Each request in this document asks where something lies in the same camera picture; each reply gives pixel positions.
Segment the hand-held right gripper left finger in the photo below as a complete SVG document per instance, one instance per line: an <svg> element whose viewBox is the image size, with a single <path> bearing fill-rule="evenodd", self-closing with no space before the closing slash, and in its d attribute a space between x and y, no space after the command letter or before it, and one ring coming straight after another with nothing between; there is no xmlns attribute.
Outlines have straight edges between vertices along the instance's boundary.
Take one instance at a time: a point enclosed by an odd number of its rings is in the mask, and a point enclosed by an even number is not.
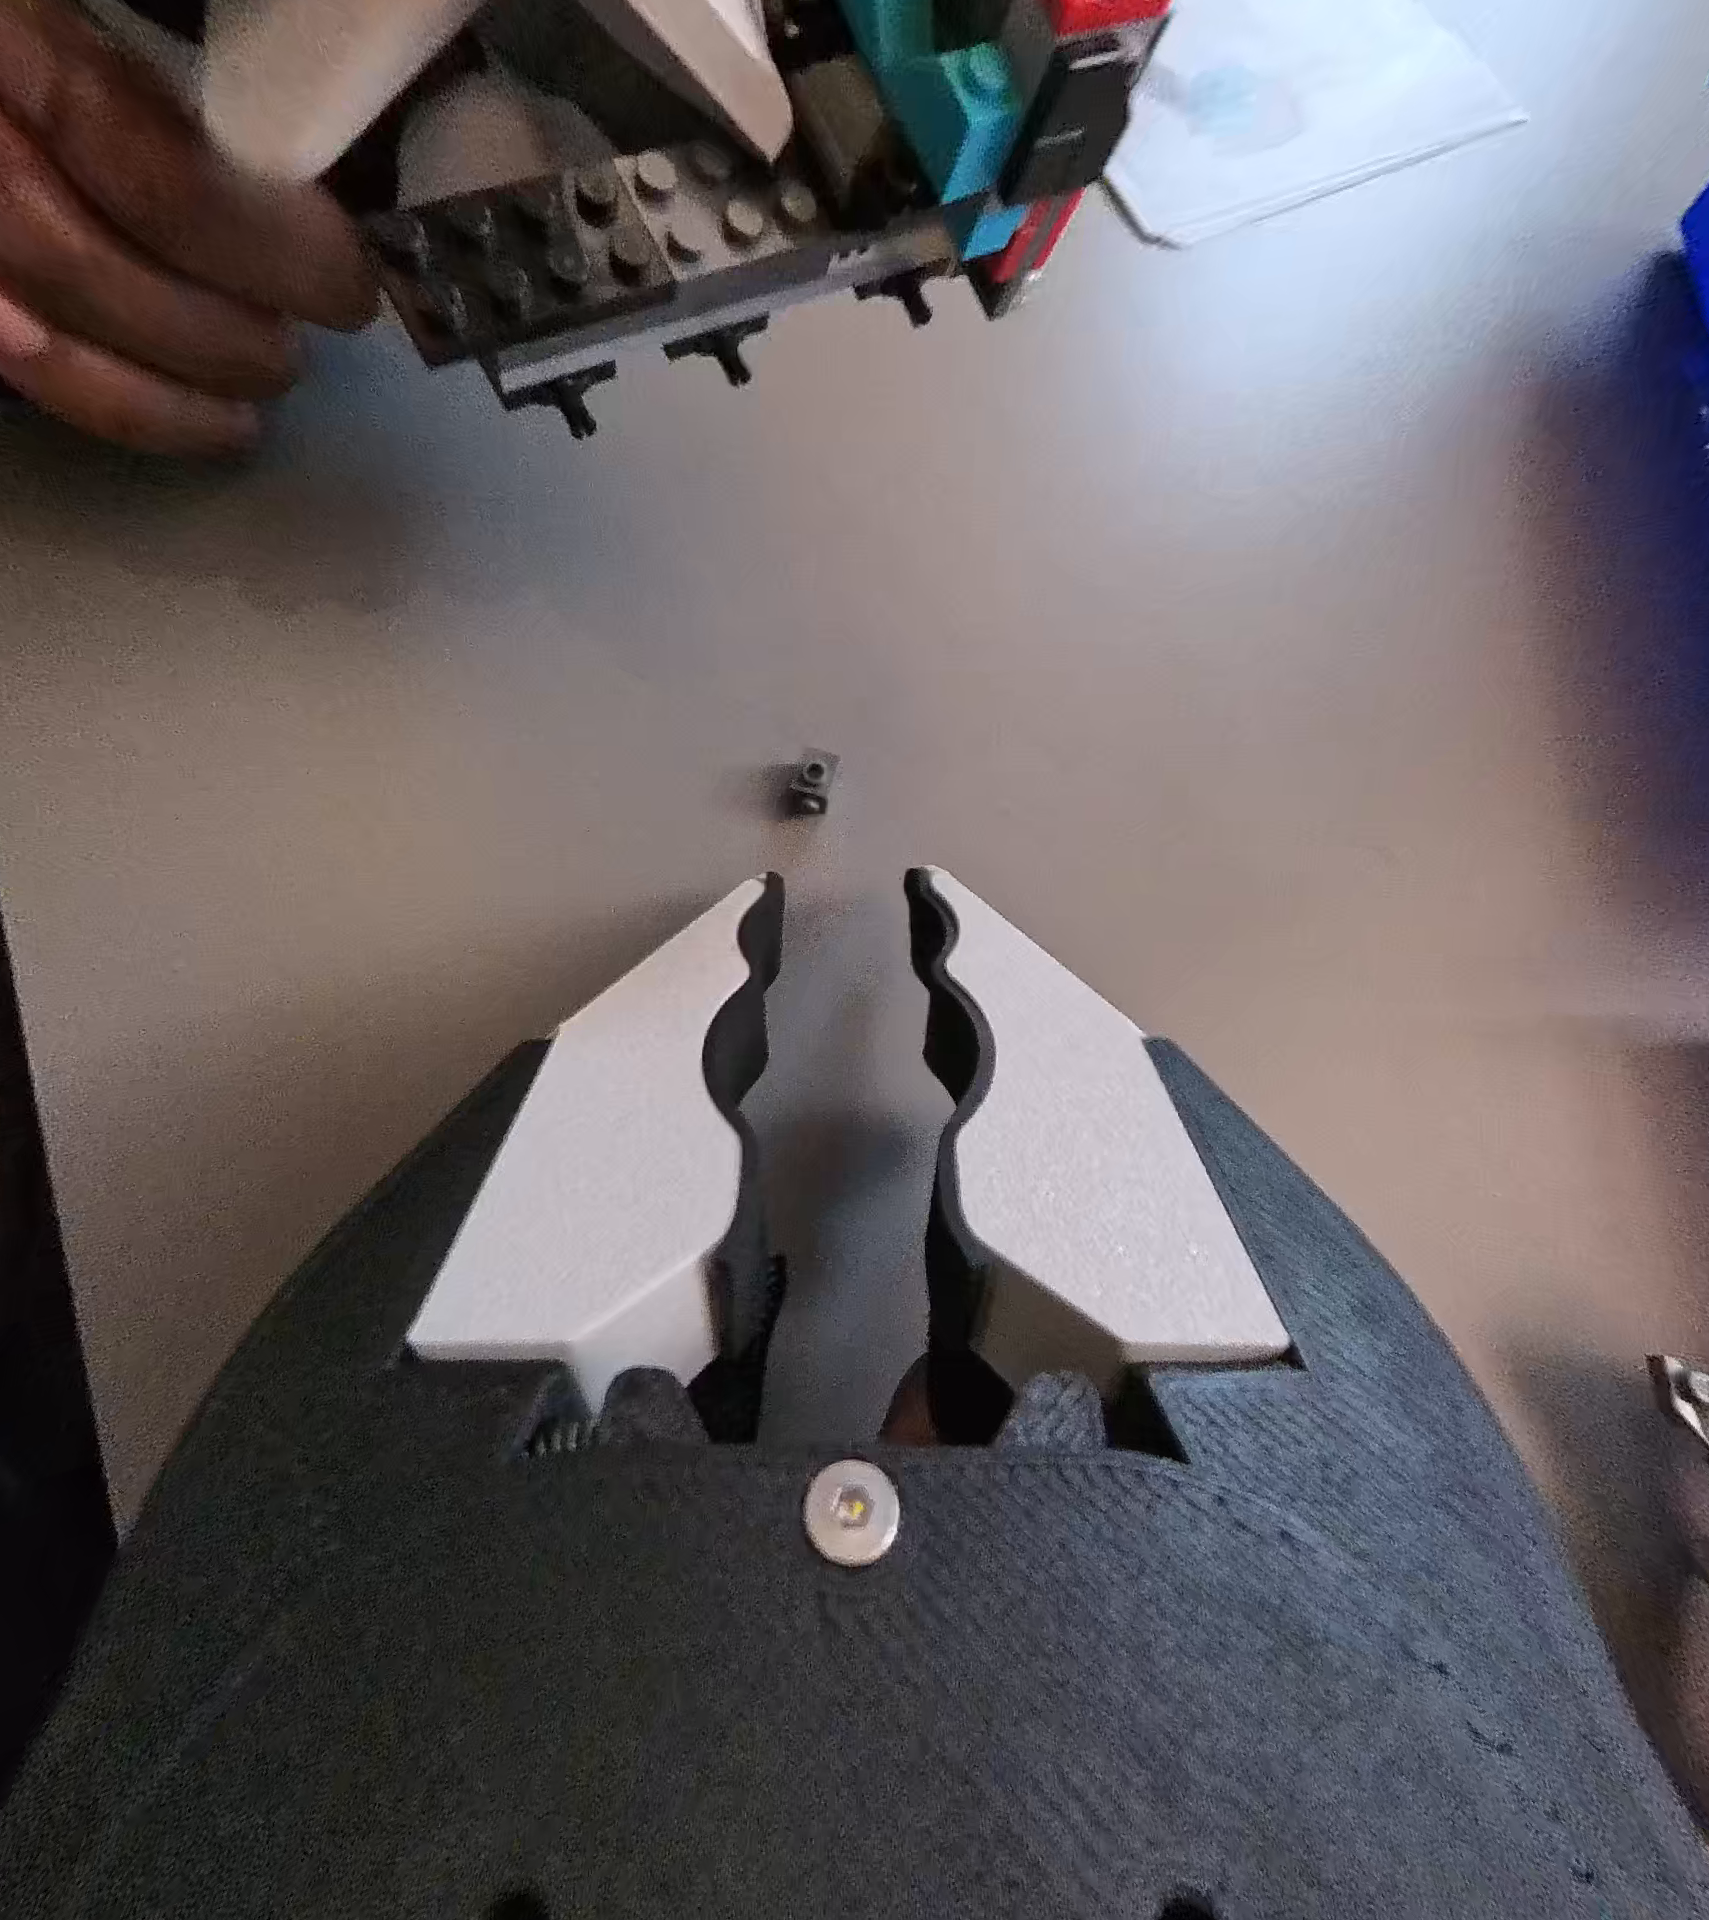
<svg viewBox="0 0 1709 1920"><path fill-rule="evenodd" d="M778 1268L745 1102L783 925L783 876L750 876L553 1032L412 1319L413 1358L561 1361L589 1407L629 1367L759 1372Z"/></svg>

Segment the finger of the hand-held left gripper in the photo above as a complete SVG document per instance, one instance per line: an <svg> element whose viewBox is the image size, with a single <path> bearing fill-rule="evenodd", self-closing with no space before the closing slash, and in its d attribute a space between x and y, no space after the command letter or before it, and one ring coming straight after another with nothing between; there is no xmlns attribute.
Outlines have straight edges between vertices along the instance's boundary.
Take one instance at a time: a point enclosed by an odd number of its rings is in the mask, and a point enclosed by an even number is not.
<svg viewBox="0 0 1709 1920"><path fill-rule="evenodd" d="M792 143L762 5L557 5L557 34L564 89L617 152L710 126L775 164Z"/></svg>

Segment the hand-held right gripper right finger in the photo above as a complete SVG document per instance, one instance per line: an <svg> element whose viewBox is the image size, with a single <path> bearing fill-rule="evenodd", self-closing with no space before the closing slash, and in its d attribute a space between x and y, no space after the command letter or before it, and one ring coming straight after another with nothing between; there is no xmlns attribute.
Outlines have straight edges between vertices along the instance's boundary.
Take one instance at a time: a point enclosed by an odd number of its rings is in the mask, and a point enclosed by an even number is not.
<svg viewBox="0 0 1709 1920"><path fill-rule="evenodd" d="M997 1407L1076 1372L1267 1367L1275 1298L1167 1091L1150 1032L941 865L914 865L924 1065L952 1101L924 1268L932 1391Z"/></svg>

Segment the toy brick model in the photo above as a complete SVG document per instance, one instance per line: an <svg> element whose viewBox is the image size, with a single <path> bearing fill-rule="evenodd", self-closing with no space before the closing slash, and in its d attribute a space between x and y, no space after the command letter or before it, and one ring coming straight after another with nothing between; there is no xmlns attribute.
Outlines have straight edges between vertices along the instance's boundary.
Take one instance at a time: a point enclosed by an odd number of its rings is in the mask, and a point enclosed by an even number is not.
<svg viewBox="0 0 1709 1920"><path fill-rule="evenodd" d="M824 298L932 322L963 280L1006 318L1130 132L1171 5L750 5L786 89L778 154L632 61L592 121L542 101L533 164L364 211L385 302L426 369L479 369L506 415L577 443L637 350L750 383L770 318Z"/></svg>

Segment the person's left hand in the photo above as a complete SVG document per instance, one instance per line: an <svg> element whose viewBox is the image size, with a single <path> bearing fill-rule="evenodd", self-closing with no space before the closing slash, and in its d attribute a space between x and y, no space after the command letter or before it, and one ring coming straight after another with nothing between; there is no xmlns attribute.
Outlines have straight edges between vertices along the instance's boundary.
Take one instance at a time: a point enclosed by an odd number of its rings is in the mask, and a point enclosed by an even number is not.
<svg viewBox="0 0 1709 1920"><path fill-rule="evenodd" d="M361 331L349 211L244 177L77 5L0 5L0 399L175 461L254 447L302 331Z"/></svg>

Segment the building instruction booklet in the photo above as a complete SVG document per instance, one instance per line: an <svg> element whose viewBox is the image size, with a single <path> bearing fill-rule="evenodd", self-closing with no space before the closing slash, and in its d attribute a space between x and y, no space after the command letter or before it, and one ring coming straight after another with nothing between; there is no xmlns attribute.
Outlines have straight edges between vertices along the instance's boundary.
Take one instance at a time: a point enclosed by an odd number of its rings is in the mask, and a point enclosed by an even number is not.
<svg viewBox="0 0 1709 1920"><path fill-rule="evenodd" d="M1105 185L1189 252L1526 121L1425 5L1174 5Z"/></svg>

